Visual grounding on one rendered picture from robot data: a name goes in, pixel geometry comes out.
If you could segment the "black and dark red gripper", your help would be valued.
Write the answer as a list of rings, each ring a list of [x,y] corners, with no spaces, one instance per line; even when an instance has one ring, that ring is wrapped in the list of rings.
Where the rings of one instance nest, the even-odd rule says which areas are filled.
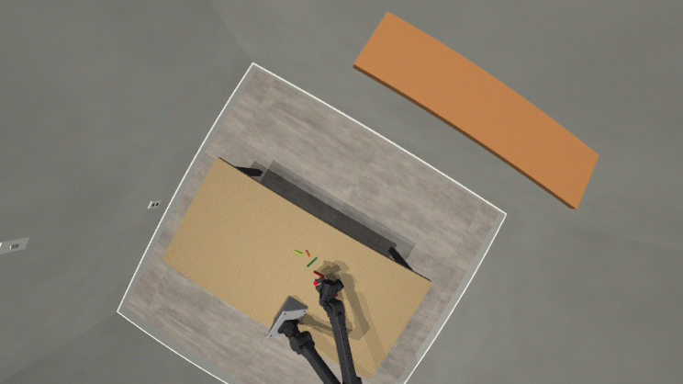
[[[317,285],[317,286],[316,286],[316,290],[317,290],[317,292],[320,293],[320,294],[321,294],[321,289],[322,289],[322,284],[323,284],[323,280],[324,280],[324,279],[325,279],[324,277],[320,277],[318,280],[316,280],[316,281],[313,283],[315,286]],[[319,284],[320,282],[321,282],[321,284]],[[319,285],[318,285],[318,284],[319,284]]]

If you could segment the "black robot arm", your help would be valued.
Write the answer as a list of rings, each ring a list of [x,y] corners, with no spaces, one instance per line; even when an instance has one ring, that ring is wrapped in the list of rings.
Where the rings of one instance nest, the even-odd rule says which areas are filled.
[[[335,299],[336,293],[343,289],[343,284],[339,279],[335,281],[330,279],[323,280],[321,294],[319,295],[319,305],[323,307],[330,318],[341,367],[342,384],[363,384],[362,379],[356,376],[354,369],[345,324],[345,309],[342,301]],[[290,339],[291,349],[297,352],[298,355],[301,354],[306,358],[324,384],[341,384],[316,351],[311,333],[309,331],[301,333],[297,327],[298,323],[298,319],[285,320],[277,331],[278,333],[284,333]]]

